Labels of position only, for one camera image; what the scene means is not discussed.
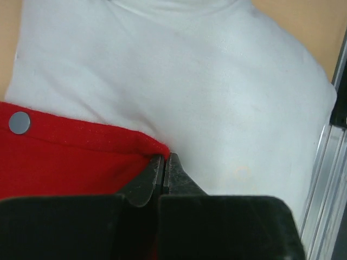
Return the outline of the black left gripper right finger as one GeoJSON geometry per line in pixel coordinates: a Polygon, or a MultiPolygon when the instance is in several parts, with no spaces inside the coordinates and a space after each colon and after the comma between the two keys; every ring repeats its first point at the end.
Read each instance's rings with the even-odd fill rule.
{"type": "Polygon", "coordinates": [[[305,259],[292,212],[269,196],[209,196],[176,154],[158,201],[159,259],[305,259]]]}

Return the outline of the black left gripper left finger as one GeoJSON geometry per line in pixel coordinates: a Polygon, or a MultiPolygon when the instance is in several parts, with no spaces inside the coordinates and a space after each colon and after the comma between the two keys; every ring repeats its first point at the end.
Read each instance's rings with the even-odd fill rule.
{"type": "Polygon", "coordinates": [[[154,259],[164,158],[109,195],[1,201],[1,259],[154,259]]]}

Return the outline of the pink pillowcase with dark print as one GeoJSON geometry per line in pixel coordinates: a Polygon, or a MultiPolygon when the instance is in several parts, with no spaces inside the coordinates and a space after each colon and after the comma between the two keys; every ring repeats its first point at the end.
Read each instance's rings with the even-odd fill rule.
{"type": "Polygon", "coordinates": [[[113,194],[169,148],[126,128],[1,103],[1,198],[113,194]]]}

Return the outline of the white pillow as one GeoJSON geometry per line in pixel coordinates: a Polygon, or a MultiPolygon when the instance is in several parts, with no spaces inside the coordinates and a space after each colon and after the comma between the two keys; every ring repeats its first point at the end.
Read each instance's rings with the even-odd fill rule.
{"type": "Polygon", "coordinates": [[[251,1],[24,1],[5,100],[140,131],[208,194],[282,199],[301,225],[337,94],[251,1]]]}

